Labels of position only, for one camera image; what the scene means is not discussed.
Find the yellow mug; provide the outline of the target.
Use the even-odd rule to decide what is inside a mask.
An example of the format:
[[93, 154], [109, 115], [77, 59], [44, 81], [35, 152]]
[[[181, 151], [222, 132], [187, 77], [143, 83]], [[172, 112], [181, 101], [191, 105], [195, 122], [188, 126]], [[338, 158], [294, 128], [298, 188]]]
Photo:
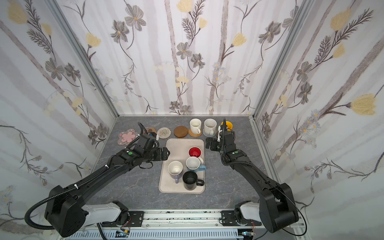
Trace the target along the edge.
[[229, 121], [225, 121], [221, 123], [221, 130], [224, 129], [224, 125], [226, 125], [226, 130], [231, 131], [233, 129], [233, 124]]

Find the grey blue woven coaster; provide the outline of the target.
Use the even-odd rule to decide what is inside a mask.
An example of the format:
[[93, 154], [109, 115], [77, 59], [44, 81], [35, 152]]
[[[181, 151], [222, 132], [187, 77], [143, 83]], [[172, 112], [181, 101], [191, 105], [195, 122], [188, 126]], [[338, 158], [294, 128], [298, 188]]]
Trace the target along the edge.
[[215, 132], [215, 130], [211, 130], [211, 129], [209, 129], [209, 130], [203, 130], [203, 134], [204, 134], [204, 136], [206, 136], [207, 138], [213, 138], [213, 137], [215, 137], [216, 136], [216, 132]]

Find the brown paw shaped coaster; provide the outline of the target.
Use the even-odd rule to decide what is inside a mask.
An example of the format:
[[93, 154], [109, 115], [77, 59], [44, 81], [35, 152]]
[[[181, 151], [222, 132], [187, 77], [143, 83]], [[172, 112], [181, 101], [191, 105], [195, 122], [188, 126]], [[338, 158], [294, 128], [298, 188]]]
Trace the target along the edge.
[[154, 127], [147, 128], [148, 134], [157, 134], [157, 130]]

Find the pink flower shaped coaster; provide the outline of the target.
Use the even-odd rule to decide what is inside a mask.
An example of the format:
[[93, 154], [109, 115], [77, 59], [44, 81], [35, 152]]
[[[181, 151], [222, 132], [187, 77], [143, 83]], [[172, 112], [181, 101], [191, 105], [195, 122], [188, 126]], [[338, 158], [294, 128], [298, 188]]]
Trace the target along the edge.
[[129, 145], [133, 140], [135, 140], [139, 136], [139, 133], [137, 133], [134, 129], [128, 129], [125, 132], [120, 132], [118, 137], [118, 144], [123, 145]]

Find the colourful woven round coaster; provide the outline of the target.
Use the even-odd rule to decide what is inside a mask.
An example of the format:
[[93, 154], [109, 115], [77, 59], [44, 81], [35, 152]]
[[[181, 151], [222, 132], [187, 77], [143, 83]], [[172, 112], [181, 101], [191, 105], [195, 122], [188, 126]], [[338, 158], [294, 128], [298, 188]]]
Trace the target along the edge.
[[157, 136], [159, 139], [167, 139], [171, 136], [172, 131], [169, 128], [163, 127], [158, 129]]

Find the speckled white mug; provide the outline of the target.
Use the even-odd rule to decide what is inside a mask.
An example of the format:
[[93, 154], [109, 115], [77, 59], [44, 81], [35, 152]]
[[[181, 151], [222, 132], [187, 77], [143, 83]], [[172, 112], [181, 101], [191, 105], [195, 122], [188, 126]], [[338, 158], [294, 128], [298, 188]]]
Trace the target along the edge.
[[206, 119], [204, 121], [204, 130], [215, 130], [217, 133], [217, 122], [214, 119]]

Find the white mug red inside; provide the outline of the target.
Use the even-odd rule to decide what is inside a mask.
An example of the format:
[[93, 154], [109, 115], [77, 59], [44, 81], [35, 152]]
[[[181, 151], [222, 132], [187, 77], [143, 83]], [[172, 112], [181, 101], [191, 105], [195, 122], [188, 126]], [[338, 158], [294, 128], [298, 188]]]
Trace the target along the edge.
[[196, 157], [199, 159], [201, 164], [204, 163], [204, 160], [202, 159], [202, 150], [199, 147], [192, 147], [188, 151], [190, 157]]

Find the woven rattan round coaster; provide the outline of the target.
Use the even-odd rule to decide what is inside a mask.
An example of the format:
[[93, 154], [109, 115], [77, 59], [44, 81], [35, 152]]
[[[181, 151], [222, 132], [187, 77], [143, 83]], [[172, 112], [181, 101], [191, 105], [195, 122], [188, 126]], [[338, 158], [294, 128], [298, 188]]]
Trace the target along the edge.
[[202, 135], [202, 132], [200, 132], [198, 134], [194, 134], [191, 129], [189, 129], [188, 133], [193, 138], [197, 138], [197, 137], [200, 137]]

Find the beige serving tray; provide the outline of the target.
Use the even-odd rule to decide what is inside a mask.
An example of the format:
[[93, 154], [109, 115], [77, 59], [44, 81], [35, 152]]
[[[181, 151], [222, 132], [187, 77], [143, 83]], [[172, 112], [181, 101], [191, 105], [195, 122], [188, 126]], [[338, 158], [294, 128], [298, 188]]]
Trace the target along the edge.
[[200, 159], [199, 167], [205, 165], [204, 141], [200, 139], [169, 139], [166, 143], [170, 155], [163, 162], [159, 190], [165, 194], [201, 194], [205, 186], [194, 185], [191, 189], [186, 188], [183, 175], [189, 171], [186, 165], [190, 152], [197, 152]]

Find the white mug purple handle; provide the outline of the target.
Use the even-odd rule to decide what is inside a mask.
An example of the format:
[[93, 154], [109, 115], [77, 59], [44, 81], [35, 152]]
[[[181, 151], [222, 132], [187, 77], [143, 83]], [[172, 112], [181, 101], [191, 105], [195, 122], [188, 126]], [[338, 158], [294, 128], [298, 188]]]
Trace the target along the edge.
[[184, 166], [179, 161], [172, 161], [168, 166], [168, 172], [170, 176], [175, 180], [175, 183], [179, 183], [179, 179], [182, 176]]

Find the plain white mug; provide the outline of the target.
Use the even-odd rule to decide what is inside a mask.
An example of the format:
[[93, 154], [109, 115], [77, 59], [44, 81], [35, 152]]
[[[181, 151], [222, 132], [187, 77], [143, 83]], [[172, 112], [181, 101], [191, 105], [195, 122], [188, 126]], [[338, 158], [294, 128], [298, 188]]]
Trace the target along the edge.
[[200, 135], [202, 133], [201, 130], [202, 122], [200, 119], [192, 119], [190, 121], [190, 130], [194, 135]]

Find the white mug blue handle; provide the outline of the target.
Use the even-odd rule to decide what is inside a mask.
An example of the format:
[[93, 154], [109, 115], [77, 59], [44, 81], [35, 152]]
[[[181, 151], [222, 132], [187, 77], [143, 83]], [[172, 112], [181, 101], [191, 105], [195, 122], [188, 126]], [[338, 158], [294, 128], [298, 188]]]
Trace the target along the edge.
[[204, 160], [198, 157], [189, 157], [186, 160], [186, 166], [189, 171], [193, 171], [195, 173], [205, 171], [206, 166], [204, 165]]

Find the dark wooden round coaster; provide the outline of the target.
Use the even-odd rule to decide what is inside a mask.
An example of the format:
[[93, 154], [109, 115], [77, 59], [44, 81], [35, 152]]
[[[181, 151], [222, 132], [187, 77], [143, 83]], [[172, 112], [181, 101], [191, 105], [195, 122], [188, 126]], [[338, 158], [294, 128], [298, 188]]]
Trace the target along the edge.
[[177, 138], [184, 138], [188, 135], [189, 129], [185, 126], [178, 126], [174, 129], [174, 135]]

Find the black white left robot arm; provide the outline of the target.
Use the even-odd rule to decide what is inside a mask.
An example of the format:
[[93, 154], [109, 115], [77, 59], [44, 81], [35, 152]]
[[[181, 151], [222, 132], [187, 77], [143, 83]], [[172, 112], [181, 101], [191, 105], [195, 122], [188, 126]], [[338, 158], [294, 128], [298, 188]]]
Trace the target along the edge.
[[129, 209], [119, 201], [101, 206], [88, 205], [87, 201], [119, 176], [142, 163], [166, 161], [170, 154], [154, 137], [140, 136], [136, 144], [111, 156], [103, 168], [66, 188], [52, 189], [53, 199], [47, 203], [46, 220], [65, 238], [93, 224], [124, 225], [130, 220]]

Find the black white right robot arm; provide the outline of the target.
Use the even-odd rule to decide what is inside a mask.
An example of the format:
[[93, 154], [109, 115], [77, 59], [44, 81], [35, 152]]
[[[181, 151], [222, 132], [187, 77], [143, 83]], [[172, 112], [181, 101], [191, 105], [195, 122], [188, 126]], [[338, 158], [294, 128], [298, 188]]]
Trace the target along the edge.
[[241, 174], [259, 195], [259, 222], [270, 233], [299, 221], [291, 188], [269, 178], [256, 167], [248, 155], [238, 149], [233, 133], [221, 132], [219, 138], [206, 138], [206, 149], [219, 152], [222, 164]]

